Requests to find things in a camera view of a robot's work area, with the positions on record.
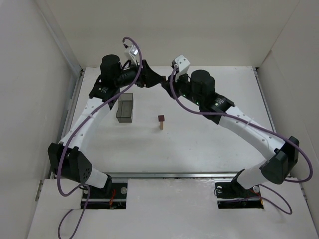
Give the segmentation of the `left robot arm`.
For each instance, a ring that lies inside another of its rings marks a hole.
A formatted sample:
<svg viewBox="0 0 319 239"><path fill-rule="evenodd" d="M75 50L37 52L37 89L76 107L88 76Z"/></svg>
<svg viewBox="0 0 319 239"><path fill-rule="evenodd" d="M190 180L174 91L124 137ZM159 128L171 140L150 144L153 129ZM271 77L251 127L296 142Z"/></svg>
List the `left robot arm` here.
<svg viewBox="0 0 319 239"><path fill-rule="evenodd" d="M142 60L141 65L134 65L130 61L121 65L117 55L104 56L100 75L89 93L80 117L58 143L52 143L48 148L54 174L81 185L106 190L111 184L110 176L95 169L84 154L90 139L114 106L114 96L122 87L134 83L141 88L150 88L164 80L163 76L150 68L146 60Z"/></svg>

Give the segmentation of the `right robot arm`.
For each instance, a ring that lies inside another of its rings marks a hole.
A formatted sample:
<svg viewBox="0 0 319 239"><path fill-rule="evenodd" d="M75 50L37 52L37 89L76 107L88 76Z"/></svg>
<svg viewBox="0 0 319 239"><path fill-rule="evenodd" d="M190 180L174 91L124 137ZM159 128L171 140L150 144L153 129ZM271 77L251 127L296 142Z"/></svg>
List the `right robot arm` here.
<svg viewBox="0 0 319 239"><path fill-rule="evenodd" d="M183 96L198 105L200 113L215 124L224 127L252 145L264 157L257 165L242 169L232 180L234 190L250 189L267 181L282 184L298 162L295 148L299 141L291 136L287 143L276 135L263 131L254 120L235 104L215 91L215 80L205 70L191 75L165 79L161 86L174 97Z"/></svg>

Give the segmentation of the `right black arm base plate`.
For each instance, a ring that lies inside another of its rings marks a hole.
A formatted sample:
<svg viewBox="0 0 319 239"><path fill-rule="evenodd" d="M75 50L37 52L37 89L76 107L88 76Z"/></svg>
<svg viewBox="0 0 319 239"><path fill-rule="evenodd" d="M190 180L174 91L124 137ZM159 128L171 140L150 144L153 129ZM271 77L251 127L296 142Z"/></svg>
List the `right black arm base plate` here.
<svg viewBox="0 0 319 239"><path fill-rule="evenodd" d="M214 194L219 209L263 209L260 188L244 189L232 182L216 182Z"/></svg>

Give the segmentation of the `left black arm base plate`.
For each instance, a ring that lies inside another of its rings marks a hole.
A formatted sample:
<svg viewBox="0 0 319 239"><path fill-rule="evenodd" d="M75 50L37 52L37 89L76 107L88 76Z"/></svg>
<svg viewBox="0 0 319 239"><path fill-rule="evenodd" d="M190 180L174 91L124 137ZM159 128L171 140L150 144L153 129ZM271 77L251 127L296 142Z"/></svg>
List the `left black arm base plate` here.
<svg viewBox="0 0 319 239"><path fill-rule="evenodd" d="M90 186L86 209L123 210L127 206L128 182L116 181L107 192Z"/></svg>

